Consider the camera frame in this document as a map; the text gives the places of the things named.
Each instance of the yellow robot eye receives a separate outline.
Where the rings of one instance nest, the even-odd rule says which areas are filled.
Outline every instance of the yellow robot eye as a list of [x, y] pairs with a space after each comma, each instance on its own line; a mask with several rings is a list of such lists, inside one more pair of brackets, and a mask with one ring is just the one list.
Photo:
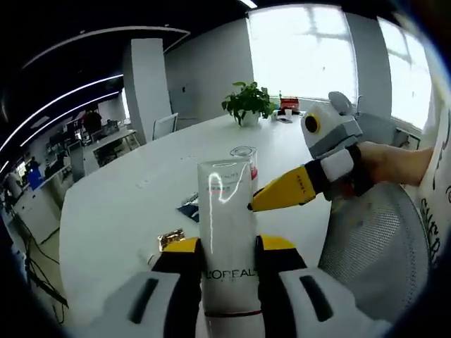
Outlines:
[[305, 118], [305, 127], [311, 133], [316, 134], [317, 132], [319, 132], [321, 125], [319, 123], [319, 119], [315, 115], [310, 114]]

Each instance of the window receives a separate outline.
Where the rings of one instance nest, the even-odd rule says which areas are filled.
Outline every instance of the window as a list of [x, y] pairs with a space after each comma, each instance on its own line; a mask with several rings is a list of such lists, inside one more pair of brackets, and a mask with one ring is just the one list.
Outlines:
[[392, 116], [423, 129], [431, 100], [431, 76], [420, 41], [398, 26], [378, 19], [392, 78]]
[[356, 102], [354, 49], [339, 8], [279, 6], [250, 12], [248, 22], [254, 79], [271, 96], [328, 99], [339, 91]]
[[122, 98], [122, 105], [124, 107], [125, 119], [130, 119], [130, 112], [128, 110], [127, 96], [125, 95], [125, 88], [122, 89], [121, 98]]

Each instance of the ceiling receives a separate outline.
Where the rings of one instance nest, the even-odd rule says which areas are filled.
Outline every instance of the ceiling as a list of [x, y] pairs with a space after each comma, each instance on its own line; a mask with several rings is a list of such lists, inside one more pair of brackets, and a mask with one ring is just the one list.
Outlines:
[[[254, 2], [261, 8], [302, 1]], [[346, 11], [365, 16], [378, 15], [394, 21], [391, 15], [393, 7], [385, 1], [308, 2], [342, 5]], [[124, 48], [130, 39], [160, 37], [166, 49], [184, 35], [181, 32], [143, 29], [94, 36], [88, 36], [89, 33], [115, 27], [166, 26], [190, 32], [189, 37], [183, 40], [185, 42], [219, 25], [245, 17], [248, 10], [237, 0], [129, 0], [114, 6], [79, 1], [66, 4], [52, 2], [45, 6], [38, 2], [27, 4], [26, 10], [22, 4], [16, 3], [9, 2], [8, 8], [2, 9], [0, 20], [1, 47], [2, 51], [6, 51], [0, 53], [0, 146], [24, 120], [55, 98], [93, 81], [121, 74]], [[80, 35], [84, 37], [44, 53], [29, 63], [47, 49]], [[53, 119], [122, 87], [122, 78], [118, 77], [80, 90], [44, 109], [2, 149], [0, 165], [6, 159], [21, 155], [20, 143], [35, 131], [31, 126], [44, 115]]]

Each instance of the person's arm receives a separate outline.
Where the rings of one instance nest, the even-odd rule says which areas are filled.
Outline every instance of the person's arm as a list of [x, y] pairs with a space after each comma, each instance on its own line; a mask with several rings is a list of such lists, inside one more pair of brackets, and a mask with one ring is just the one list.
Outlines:
[[359, 144], [362, 159], [375, 183], [393, 182], [418, 187], [432, 157], [432, 148], [410, 151], [385, 144]]

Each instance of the potted plant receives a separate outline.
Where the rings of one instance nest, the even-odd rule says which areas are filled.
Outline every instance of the potted plant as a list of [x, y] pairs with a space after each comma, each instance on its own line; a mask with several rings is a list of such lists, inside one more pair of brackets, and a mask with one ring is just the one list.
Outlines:
[[228, 95], [222, 107], [238, 121], [239, 125], [255, 126], [260, 116], [268, 118], [272, 114], [276, 106], [269, 101], [267, 88], [257, 88], [256, 82], [249, 85], [236, 82], [233, 85], [241, 87], [240, 92]]

